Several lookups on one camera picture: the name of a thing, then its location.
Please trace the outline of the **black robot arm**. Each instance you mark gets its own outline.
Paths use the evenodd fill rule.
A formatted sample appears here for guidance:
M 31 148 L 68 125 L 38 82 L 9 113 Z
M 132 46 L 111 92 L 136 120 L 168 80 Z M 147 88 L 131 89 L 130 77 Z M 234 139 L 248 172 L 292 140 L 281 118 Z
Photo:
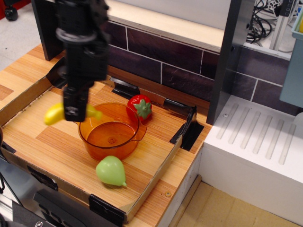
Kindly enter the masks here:
M 102 29 L 109 6 L 103 0 L 57 0 L 56 37 L 63 42 L 65 65 L 59 69 L 67 86 L 63 90 L 64 118 L 82 122 L 87 117 L 89 89 L 105 80 L 109 35 Z

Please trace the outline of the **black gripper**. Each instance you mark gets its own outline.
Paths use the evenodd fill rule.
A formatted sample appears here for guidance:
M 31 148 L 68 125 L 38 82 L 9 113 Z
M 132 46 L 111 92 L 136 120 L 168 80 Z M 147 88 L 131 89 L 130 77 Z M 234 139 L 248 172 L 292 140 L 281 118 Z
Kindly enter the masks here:
M 67 80 L 63 90 L 63 109 L 66 121 L 83 122 L 86 118 L 89 88 L 106 78 L 109 56 L 109 36 L 106 33 L 73 35 L 62 33 L 66 50 Z

